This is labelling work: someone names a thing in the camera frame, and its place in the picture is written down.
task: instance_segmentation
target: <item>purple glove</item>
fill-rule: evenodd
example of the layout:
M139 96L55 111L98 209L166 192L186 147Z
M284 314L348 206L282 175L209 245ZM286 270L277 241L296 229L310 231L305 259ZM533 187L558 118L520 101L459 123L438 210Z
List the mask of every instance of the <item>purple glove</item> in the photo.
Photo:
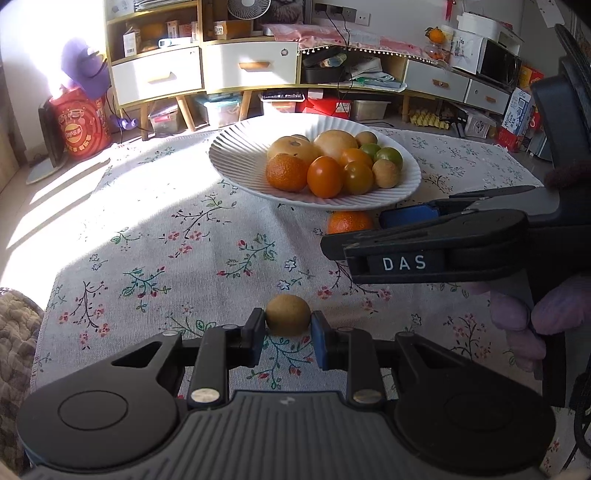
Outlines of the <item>purple glove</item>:
M472 284L475 294L489 291L486 284ZM591 322L591 277L576 275L549 292L531 312L513 297L491 291L492 323L505 330L515 364L531 372L546 356L546 345L539 335L555 335Z

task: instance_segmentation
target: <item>microwave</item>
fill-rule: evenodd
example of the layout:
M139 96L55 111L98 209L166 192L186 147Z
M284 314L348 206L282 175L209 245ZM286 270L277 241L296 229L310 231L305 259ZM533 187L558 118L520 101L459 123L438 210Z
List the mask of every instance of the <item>microwave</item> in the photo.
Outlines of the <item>microwave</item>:
M502 45L471 32L456 30L449 64L506 88L517 87L521 59Z

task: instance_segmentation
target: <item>white drawer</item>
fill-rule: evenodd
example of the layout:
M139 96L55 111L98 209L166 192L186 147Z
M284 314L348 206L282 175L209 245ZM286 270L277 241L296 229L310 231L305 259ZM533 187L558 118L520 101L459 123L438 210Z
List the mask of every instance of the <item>white drawer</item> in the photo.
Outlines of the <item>white drawer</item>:
M199 47L163 51L112 70L120 105L202 88Z
M470 80L464 103L495 113L505 113L509 94L484 83Z
M203 78L208 92L235 87L292 85L297 42L253 41L203 47Z
M409 90L463 102L470 79L427 63L409 61L404 81Z

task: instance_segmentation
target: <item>red chip bucket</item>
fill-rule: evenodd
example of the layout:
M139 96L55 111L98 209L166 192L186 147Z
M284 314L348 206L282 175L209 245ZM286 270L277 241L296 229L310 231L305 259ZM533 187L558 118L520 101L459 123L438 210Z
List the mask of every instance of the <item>red chip bucket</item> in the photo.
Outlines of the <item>red chip bucket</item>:
M72 158L85 160L111 144L102 98L90 100L75 88L49 101Z

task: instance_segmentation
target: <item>electric fan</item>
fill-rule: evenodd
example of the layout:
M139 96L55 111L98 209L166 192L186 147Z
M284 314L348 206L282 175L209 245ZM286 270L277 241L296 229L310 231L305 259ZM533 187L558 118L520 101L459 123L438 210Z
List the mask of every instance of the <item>electric fan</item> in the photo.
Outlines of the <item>electric fan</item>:
M271 0L229 0L228 11L240 20L254 20L263 16L269 7Z

